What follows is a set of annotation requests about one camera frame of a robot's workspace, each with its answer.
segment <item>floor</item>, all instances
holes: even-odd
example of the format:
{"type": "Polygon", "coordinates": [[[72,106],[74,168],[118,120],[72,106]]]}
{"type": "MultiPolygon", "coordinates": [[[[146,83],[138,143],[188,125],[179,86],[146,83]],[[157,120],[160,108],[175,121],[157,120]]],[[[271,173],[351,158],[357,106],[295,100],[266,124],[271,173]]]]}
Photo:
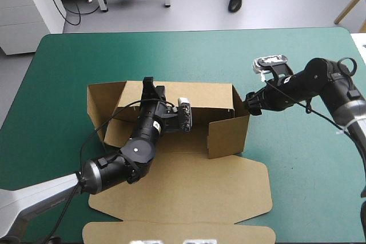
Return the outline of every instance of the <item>floor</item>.
{"type": "MultiPolygon", "coordinates": [[[[82,12],[93,10],[97,1],[88,4],[77,0],[82,12]]],[[[109,11],[84,15],[79,26],[65,25],[64,33],[181,31],[224,29],[267,29],[287,27],[334,26],[333,21],[350,0],[244,0],[243,8],[227,12],[229,0],[164,0],[108,1],[109,11]]],[[[74,3],[64,0],[75,10],[74,3]]],[[[360,3],[342,21],[351,33],[358,32],[365,19],[366,6],[360,3]]],[[[77,22],[76,15],[68,20],[77,22]]],[[[32,54],[6,56],[0,50],[0,127],[13,102],[32,54]]]]}

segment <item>cardboard flap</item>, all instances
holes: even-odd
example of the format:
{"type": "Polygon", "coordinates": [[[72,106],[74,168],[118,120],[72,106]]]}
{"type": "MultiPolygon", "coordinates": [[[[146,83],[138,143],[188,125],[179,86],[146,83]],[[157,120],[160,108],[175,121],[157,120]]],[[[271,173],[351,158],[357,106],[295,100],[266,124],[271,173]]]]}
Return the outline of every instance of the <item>cardboard flap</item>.
{"type": "Polygon", "coordinates": [[[221,224],[156,224],[147,222],[93,222],[85,225],[85,244],[129,244],[133,240],[161,240],[183,244],[187,239],[216,239],[218,244],[275,244],[268,227],[221,224]]]}
{"type": "MultiPolygon", "coordinates": [[[[97,128],[113,113],[126,82],[92,84],[87,87],[87,113],[97,128]]],[[[103,141],[105,132],[98,132],[103,141]]]]}
{"type": "Polygon", "coordinates": [[[233,224],[272,208],[264,164],[235,155],[158,153],[138,183],[89,198],[90,207],[124,221],[233,224]]]}
{"type": "MultiPolygon", "coordinates": [[[[104,142],[122,147],[129,139],[134,123],[112,119],[108,125],[104,142]]],[[[157,153],[206,153],[208,127],[197,125],[189,133],[178,131],[163,135],[157,142],[157,153]]]]}
{"type": "MultiPolygon", "coordinates": [[[[178,104],[179,97],[187,97],[189,98],[191,107],[234,109],[232,95],[233,85],[229,83],[154,81],[154,85],[164,85],[166,100],[175,105],[178,104]]],[[[141,93],[142,81],[127,81],[118,107],[124,107],[128,103],[141,99],[141,93]]]]}
{"type": "Polygon", "coordinates": [[[208,133],[208,158],[224,157],[244,150],[249,116],[211,122],[208,133]]]}

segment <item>green tabletop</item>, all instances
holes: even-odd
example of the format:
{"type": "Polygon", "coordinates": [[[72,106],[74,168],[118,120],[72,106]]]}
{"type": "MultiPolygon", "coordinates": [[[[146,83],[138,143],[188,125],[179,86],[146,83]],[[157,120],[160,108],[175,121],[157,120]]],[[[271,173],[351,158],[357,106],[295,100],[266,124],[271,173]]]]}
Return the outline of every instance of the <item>green tabletop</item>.
{"type": "MultiPolygon", "coordinates": [[[[88,84],[150,75],[231,82],[244,98],[263,87],[253,59],[272,54],[285,54],[294,72],[314,57],[354,57],[355,84],[366,94],[365,66],[341,28],[48,35],[0,130],[0,188],[14,190],[78,169],[78,149],[93,130],[86,113],[88,84]]],[[[313,108],[328,114],[319,98],[313,108]]],[[[85,157],[101,153],[96,138],[85,157]]],[[[298,106],[265,111],[250,119],[244,156],[267,165],[273,209],[243,224],[273,228],[277,242],[364,240],[361,158],[328,122],[298,106]]],[[[82,241],[88,222],[116,220],[91,209],[87,200],[83,194],[71,204],[57,231],[64,241],[82,241]]],[[[24,240],[47,234],[60,210],[32,220],[24,240]]]]}

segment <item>electrical cable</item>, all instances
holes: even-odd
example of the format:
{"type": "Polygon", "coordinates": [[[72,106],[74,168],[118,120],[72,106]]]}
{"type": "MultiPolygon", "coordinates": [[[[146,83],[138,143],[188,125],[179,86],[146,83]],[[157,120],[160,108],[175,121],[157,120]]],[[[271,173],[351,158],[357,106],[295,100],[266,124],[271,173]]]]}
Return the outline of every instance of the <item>electrical cable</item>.
{"type": "Polygon", "coordinates": [[[59,14],[62,16],[62,18],[63,18],[63,19],[64,19],[68,24],[73,25],[73,26],[78,26],[78,25],[80,25],[80,23],[81,23],[81,14],[80,14],[79,6],[77,5],[77,3],[76,3],[76,1],[75,1],[75,0],[73,0],[73,1],[74,1],[75,5],[76,5],[76,9],[77,9],[77,10],[78,10],[78,12],[79,12],[79,21],[78,21],[78,23],[72,23],[72,22],[68,21],[68,20],[66,19],[66,17],[64,17],[64,16],[63,16],[62,12],[59,10],[59,7],[57,6],[56,1],[55,1],[55,0],[52,0],[52,1],[53,1],[53,3],[55,4],[55,7],[56,7],[56,9],[58,10],[59,14]]]}
{"type": "Polygon", "coordinates": [[[306,105],[300,103],[299,101],[293,99],[292,97],[290,97],[288,94],[284,93],[283,91],[281,91],[280,89],[278,89],[276,86],[272,85],[271,83],[269,83],[267,80],[265,81],[265,83],[267,85],[269,85],[270,87],[274,88],[276,91],[278,91],[279,93],[281,93],[282,95],[284,95],[285,97],[287,97],[288,99],[290,99],[293,103],[298,104],[299,106],[305,108],[305,110],[309,110],[310,112],[307,113],[315,113],[316,115],[318,115],[319,117],[325,119],[326,121],[328,121],[330,124],[332,124],[334,127],[336,127],[337,129],[343,131],[343,133],[348,136],[348,138],[350,140],[352,140],[352,142],[355,144],[356,148],[358,149],[360,156],[362,158],[362,162],[364,164],[364,169],[365,169],[365,174],[366,174],[366,159],[365,156],[363,156],[363,154],[361,153],[363,150],[361,149],[361,146],[357,143],[357,141],[346,131],[344,131],[344,129],[342,127],[340,127],[339,125],[337,125],[334,121],[332,121],[330,118],[326,117],[324,114],[321,114],[313,109],[309,109],[306,105]]]}
{"type": "Polygon", "coordinates": [[[79,161],[80,161],[80,171],[81,171],[81,178],[83,177],[83,167],[82,167],[82,153],[84,150],[85,145],[89,142],[89,140],[97,133],[99,132],[104,126],[106,126],[108,124],[109,121],[111,121],[114,117],[116,117],[120,112],[122,112],[123,110],[125,110],[127,107],[130,107],[136,103],[141,103],[141,102],[149,102],[149,101],[155,101],[155,102],[163,102],[163,103],[167,103],[169,105],[171,105],[172,107],[174,107],[174,104],[172,104],[169,101],[165,101],[165,100],[160,100],[160,99],[141,99],[141,100],[137,100],[134,102],[131,102],[129,104],[127,104],[126,106],[124,106],[123,108],[121,108],[120,110],[118,110],[116,113],[114,113],[113,115],[111,115],[105,122],[103,122],[99,127],[97,127],[84,141],[84,143],[81,145],[80,151],[79,151],[79,161]]]}
{"type": "Polygon", "coordinates": [[[98,9],[99,9],[99,5],[98,5],[94,10],[92,10],[92,11],[88,11],[87,13],[76,13],[75,11],[71,11],[71,10],[69,10],[69,9],[65,8],[65,10],[66,10],[66,11],[68,11],[68,12],[70,12],[70,13],[72,13],[72,14],[78,14],[78,15],[88,15],[88,14],[93,14],[93,13],[95,13],[98,9]]]}
{"type": "MultiPolygon", "coordinates": [[[[81,145],[80,151],[79,151],[79,160],[80,160],[80,174],[78,176],[78,178],[82,178],[83,177],[83,169],[82,169],[82,153],[83,153],[83,149],[85,147],[85,145],[89,142],[89,140],[95,135],[97,134],[104,126],[106,126],[108,124],[109,121],[111,121],[114,117],[116,117],[116,115],[118,115],[119,113],[121,113],[123,110],[125,110],[127,107],[130,107],[136,103],[141,103],[141,102],[149,102],[149,101],[155,101],[155,102],[163,102],[165,104],[169,104],[172,107],[174,107],[174,104],[172,104],[169,101],[165,101],[165,100],[160,100],[160,99],[141,99],[141,100],[137,100],[134,102],[131,102],[129,104],[127,104],[126,106],[124,106],[123,108],[121,108],[120,110],[118,110],[116,113],[114,113],[113,115],[111,115],[105,122],[103,122],[99,127],[97,127],[84,141],[84,143],[81,145]]],[[[67,209],[69,208],[69,205],[71,203],[71,200],[73,199],[74,195],[76,194],[78,188],[81,186],[80,181],[75,185],[75,188],[73,189],[73,191],[70,193],[70,195],[68,196],[67,200],[66,200],[66,204],[62,209],[61,214],[59,215],[57,222],[55,224],[55,226],[53,227],[52,231],[43,239],[41,244],[46,244],[48,242],[48,240],[54,235],[54,233],[56,232],[56,230],[58,229],[58,226],[60,225],[63,216],[65,215],[67,209]]]]}
{"type": "Polygon", "coordinates": [[[87,13],[75,13],[74,11],[71,11],[67,8],[65,8],[66,11],[72,13],[72,14],[81,14],[81,15],[86,15],[86,14],[93,14],[95,13],[97,10],[99,9],[99,5],[93,10],[93,11],[90,11],[90,12],[87,12],[87,13]]]}

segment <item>cardboard box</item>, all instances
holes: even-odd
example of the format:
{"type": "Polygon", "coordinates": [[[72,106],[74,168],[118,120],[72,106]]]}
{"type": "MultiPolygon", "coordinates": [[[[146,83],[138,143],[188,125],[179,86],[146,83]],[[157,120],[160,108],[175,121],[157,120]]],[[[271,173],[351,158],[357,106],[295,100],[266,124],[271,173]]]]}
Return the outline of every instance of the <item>cardboard box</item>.
{"type": "MultiPolygon", "coordinates": [[[[244,150],[249,114],[232,84],[193,82],[154,82],[164,85],[166,100],[177,105],[179,97],[190,100],[193,131],[189,134],[170,133],[158,141],[157,151],[190,151],[208,158],[224,157],[244,150]]],[[[142,82],[124,81],[89,85],[87,112],[95,127],[114,111],[141,99],[142,82]]],[[[130,137],[138,117],[139,104],[129,107],[112,119],[99,136],[106,144],[121,147],[130,137]]]]}
{"type": "MultiPolygon", "coordinates": [[[[154,84],[164,85],[166,99],[175,105],[179,97],[189,98],[193,130],[161,137],[150,172],[136,184],[122,183],[90,196],[90,207],[123,222],[88,224],[85,243],[161,239],[167,244],[201,236],[219,244],[274,244],[270,228],[234,225],[272,208],[266,166],[232,155],[243,151],[249,122],[235,88],[221,83],[154,84]]],[[[142,82],[137,81],[89,85],[87,111],[95,127],[139,100],[141,93],[142,82]]],[[[112,119],[100,139],[123,146],[138,109],[130,107],[112,119]]]]}

